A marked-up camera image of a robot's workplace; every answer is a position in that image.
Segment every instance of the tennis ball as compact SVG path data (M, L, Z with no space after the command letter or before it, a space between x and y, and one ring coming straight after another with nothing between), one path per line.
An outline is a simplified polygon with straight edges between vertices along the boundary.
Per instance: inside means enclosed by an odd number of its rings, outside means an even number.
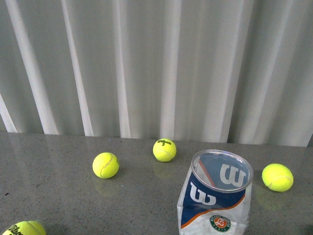
M12 225L2 235L45 235L45 230L37 221L23 221Z
M100 153L93 160L92 169L96 176L102 179L108 179L117 173L119 162L117 157L112 153Z
M168 162L176 155L176 146L169 139L160 139L153 146L153 154L161 162Z
M276 192L285 192L293 185L293 175L284 165L273 163L269 164L262 171L264 184Z

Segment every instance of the orange stripe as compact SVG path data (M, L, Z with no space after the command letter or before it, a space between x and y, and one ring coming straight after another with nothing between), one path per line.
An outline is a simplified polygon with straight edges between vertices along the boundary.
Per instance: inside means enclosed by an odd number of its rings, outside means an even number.
M243 197L240 199L239 202L237 202L235 205L233 205L233 206L231 206L231 207L228 207L228 208L221 208L221 209L212 209L212 210L207 210L207 211L201 212L201 213L199 213L199 214L196 214L196 215L195 215L194 217L192 217L187 223L183 224L183 225L181 226L181 228L183 229L183 228L187 227L189 224L191 224L192 221L194 221L194 220L195 220L196 218L198 218L200 215L203 215L203 214L205 214L205 213L212 212L212 211L223 211L223 210L232 209L232 208L238 206L238 205L242 202L242 200L244 199L245 196L246 196L246 194L243 195Z
M201 160L199 160L199 164L200 164L202 170L205 172L205 175L207 176L208 180L211 182L212 186L215 187L215 184L214 184L209 172L207 172L207 170L206 170L205 166L203 165L203 163L201 162Z

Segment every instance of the granite countertop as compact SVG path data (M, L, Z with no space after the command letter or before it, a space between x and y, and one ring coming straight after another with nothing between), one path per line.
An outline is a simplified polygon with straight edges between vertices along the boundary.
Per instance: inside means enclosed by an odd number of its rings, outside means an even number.
M47 235L178 235L177 202L193 155L219 149L254 169L245 235L312 235L313 148L176 141L177 155L158 162L156 140L0 132L0 234L38 220ZM100 179L92 161L101 152L119 158L119 172ZM281 163L292 188L266 188L262 169Z

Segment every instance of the roland garros logo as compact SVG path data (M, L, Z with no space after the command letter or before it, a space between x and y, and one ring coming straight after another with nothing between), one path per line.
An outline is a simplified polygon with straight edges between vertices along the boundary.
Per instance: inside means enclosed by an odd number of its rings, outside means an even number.
M210 223L215 230L221 233L227 232L231 226L230 220L220 215L212 216L210 218Z

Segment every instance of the can rim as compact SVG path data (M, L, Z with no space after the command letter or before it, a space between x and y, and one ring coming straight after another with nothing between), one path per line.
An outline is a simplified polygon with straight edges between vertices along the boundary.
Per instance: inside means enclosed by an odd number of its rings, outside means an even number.
M221 189L221 188L217 188L217 187L214 187L212 185L209 185L208 183L206 183L203 179L201 179L198 174L195 172L195 169L194 169L194 161L195 159L202 155L202 154L207 154L207 153L213 153L213 154L223 154L223 155L227 155L228 157L232 157L232 158L235 158L243 163L245 163L248 167L248 170L249 170L249 173L250 173L250 176L249 176L249 179L248 181L243 185L241 186L240 188L235 188L235 189ZM191 160L191 169L192 169L192 172L194 173L194 175L196 176L196 178L200 181L200 183L202 183L203 185L205 185L206 187L212 189L212 190L215 190L215 191L218 191L218 192L223 192L223 193L235 193L235 192L240 192L244 189L246 189L252 182L253 180L253 168L252 166L250 165L250 163L244 159L243 157L240 157L239 155L237 154L234 154L234 153L231 153L231 152L227 152L227 151L223 151L223 150L217 150L217 149L208 149L208 150L202 150L198 153L196 153L193 157L192 157L192 160Z

